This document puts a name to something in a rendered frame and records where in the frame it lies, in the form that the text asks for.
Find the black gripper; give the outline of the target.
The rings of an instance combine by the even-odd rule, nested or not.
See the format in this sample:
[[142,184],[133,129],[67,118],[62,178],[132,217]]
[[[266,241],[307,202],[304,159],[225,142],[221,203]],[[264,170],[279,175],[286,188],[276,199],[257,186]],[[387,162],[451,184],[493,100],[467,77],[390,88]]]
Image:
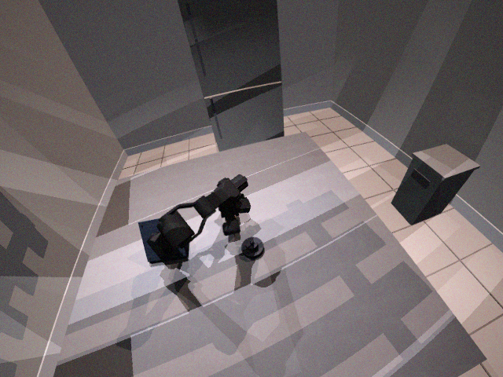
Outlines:
[[218,211],[221,213],[221,218],[225,218],[226,221],[222,225],[222,232],[225,236],[240,232],[238,219],[234,217],[234,207],[233,203],[227,207],[218,207]]

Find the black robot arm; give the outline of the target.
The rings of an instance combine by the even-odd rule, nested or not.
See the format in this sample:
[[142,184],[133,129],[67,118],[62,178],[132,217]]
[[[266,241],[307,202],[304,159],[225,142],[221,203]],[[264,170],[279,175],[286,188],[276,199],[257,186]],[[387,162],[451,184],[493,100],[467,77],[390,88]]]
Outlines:
[[[207,218],[216,212],[217,207],[227,207],[231,203],[235,206],[235,215],[239,213],[248,213],[251,209],[251,204],[243,193],[240,193],[248,187],[247,178],[238,174],[235,178],[223,178],[216,185],[208,196],[202,196],[194,203],[178,204],[164,216],[159,218],[158,225],[156,226],[159,232],[152,233],[146,241],[153,251],[160,257],[160,260],[168,256],[174,249],[179,247],[182,249],[189,244],[197,236],[202,233]],[[203,218],[196,235],[195,232],[182,218],[177,211],[180,208],[194,208]],[[193,236],[194,235],[194,236]]]

